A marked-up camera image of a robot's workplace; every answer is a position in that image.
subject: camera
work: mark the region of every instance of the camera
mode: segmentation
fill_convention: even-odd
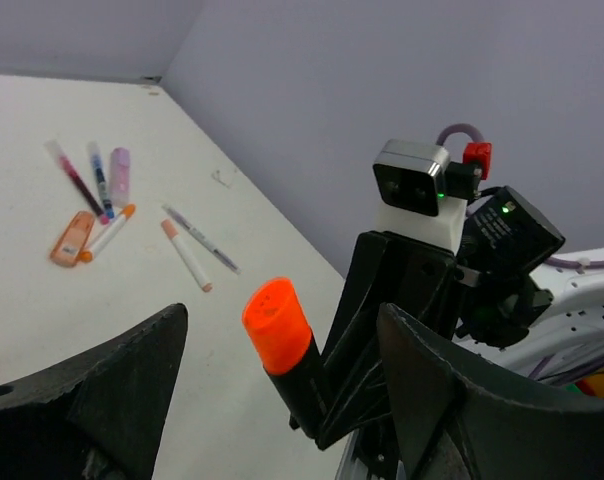
[[[437,217],[445,196],[445,171],[451,157],[439,145],[389,140],[373,164],[387,205]]]

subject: gray pen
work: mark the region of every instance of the gray pen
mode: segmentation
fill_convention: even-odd
[[[169,216],[179,223],[187,232],[191,234],[193,238],[195,238],[198,242],[202,244],[204,248],[206,248],[209,252],[211,252],[218,260],[220,260],[224,265],[229,267],[233,272],[239,274],[240,268],[233,263],[226,254],[224,254],[218,247],[216,247],[208,238],[204,236],[204,234],[195,228],[186,218],[184,218],[177,210],[175,210],[170,205],[166,203],[162,205],[162,208]]]

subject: wall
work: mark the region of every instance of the wall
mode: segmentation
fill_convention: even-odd
[[[604,244],[604,1],[207,2],[165,88],[345,273],[392,137],[477,124],[509,183]],[[459,153],[462,139],[454,139]]]
[[[162,75],[203,0],[0,0],[0,71]]]

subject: marker cap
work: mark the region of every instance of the marker cap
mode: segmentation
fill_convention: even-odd
[[[313,337],[288,278],[264,284],[245,307],[242,323],[271,375],[283,375],[295,367]]]

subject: white table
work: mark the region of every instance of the white table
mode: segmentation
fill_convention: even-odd
[[[132,154],[137,212],[90,265],[48,260],[85,201],[43,148],[60,141],[87,185],[86,143]],[[230,188],[215,182],[221,170]],[[44,369],[184,303],[189,335],[154,478],[332,479],[327,452],[287,410],[241,325],[251,294],[290,277],[320,344],[343,281],[159,87],[0,76],[0,384]],[[199,290],[160,228],[174,204],[236,261],[237,276],[184,234],[214,288]],[[101,228],[97,222],[94,233]]]

